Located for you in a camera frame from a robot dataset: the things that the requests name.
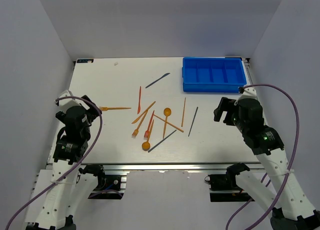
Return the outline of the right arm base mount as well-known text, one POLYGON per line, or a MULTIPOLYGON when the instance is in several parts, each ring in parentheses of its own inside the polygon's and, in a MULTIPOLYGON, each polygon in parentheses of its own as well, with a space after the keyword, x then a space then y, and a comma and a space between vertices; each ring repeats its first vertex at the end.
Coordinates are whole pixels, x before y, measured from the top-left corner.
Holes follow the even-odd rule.
POLYGON ((236 176, 250 168, 244 163, 229 166, 225 174, 210 174, 204 178, 209 185, 211 202, 246 202, 251 197, 236 184, 236 176))

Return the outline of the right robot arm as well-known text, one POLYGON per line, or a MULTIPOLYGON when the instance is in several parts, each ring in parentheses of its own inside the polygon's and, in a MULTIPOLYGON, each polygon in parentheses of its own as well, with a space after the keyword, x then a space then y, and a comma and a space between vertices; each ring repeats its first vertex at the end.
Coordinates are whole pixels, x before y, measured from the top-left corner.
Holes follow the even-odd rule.
POLYGON ((265 124, 263 108, 257 99, 221 98, 214 110, 214 121, 219 122, 226 112, 224 124, 235 126, 245 144, 263 165, 277 194, 263 185, 244 163, 231 165, 226 170, 226 184, 231 189, 241 188, 267 212, 272 229, 319 229, 320 212, 308 200, 298 183, 284 144, 277 131, 265 124))

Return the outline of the yellow fork near left arm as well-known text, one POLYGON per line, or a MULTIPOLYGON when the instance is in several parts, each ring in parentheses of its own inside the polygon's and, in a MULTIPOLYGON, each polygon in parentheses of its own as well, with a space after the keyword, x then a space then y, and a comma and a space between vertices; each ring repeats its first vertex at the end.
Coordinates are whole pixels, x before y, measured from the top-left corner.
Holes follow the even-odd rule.
POLYGON ((131 109, 131 107, 99 107, 101 111, 108 111, 108 110, 127 110, 131 109))

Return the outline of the orange chopstick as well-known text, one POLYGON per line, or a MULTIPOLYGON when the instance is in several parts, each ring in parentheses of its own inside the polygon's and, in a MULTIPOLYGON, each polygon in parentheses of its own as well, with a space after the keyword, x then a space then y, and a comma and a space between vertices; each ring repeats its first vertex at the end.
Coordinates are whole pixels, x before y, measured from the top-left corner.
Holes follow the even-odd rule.
POLYGON ((183 111, 182 111, 182 118, 181 118, 181 127, 183 127, 183 125, 184 125, 185 108, 186 108, 186 97, 184 98, 184 103, 183 103, 183 111))

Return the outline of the dark blue chopstick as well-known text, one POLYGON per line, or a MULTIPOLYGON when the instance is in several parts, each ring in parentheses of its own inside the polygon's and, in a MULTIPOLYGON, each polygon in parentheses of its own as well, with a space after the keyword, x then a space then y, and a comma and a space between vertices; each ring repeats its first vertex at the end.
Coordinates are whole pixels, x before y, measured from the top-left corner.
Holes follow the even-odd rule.
POLYGON ((156 145, 154 145, 152 148, 150 148, 147 152, 150 153, 155 148, 157 148, 159 145, 161 145, 165 140, 167 140, 170 136, 172 136, 177 130, 174 130, 172 133, 170 133, 168 136, 166 136, 164 139, 162 139, 160 142, 158 142, 156 145))
POLYGON ((192 122, 191 122, 190 129, 189 129, 189 132, 188 132, 188 137, 190 137, 190 134, 191 134, 191 131, 192 131, 192 128, 193 128, 194 122, 195 122, 195 118, 196 118, 196 115, 197 115, 198 109, 199 109, 199 107, 197 106, 197 107, 196 107, 196 109, 195 109, 195 112, 194 112, 193 118, 192 118, 192 122))

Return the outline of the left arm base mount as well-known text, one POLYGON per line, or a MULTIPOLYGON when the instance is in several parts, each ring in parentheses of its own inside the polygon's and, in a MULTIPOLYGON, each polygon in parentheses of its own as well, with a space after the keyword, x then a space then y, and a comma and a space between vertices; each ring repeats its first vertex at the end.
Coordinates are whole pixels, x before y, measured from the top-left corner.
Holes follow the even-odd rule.
POLYGON ((90 193, 88 199, 122 199, 121 175, 106 174, 102 165, 89 164, 79 170, 79 179, 82 176, 92 175, 97 180, 96 187, 90 193))

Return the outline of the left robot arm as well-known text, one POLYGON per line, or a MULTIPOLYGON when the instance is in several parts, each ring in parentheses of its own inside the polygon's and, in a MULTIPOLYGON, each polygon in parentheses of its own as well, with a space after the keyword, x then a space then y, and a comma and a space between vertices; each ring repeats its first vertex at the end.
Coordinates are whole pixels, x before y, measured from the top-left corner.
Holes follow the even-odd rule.
POLYGON ((27 229, 75 229, 74 218, 81 202, 93 189, 101 189, 106 177, 99 166, 80 167, 91 146, 90 127, 102 119, 101 110, 88 96, 74 97, 66 90, 56 100, 55 117, 64 126, 57 134, 51 173, 51 187, 34 223, 27 229))

